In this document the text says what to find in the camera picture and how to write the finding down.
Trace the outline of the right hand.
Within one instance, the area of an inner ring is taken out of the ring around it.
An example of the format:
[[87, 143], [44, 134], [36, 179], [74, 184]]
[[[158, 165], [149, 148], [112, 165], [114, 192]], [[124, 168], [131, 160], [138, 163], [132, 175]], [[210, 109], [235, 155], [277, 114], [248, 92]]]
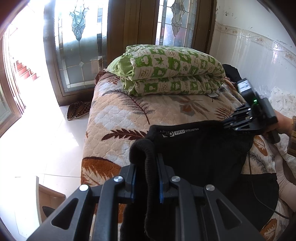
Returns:
[[276, 110], [274, 112], [278, 122], [270, 125], [265, 132], [267, 133], [276, 130], [279, 134], [286, 134], [288, 137], [290, 137], [293, 131], [293, 119], [284, 116]]

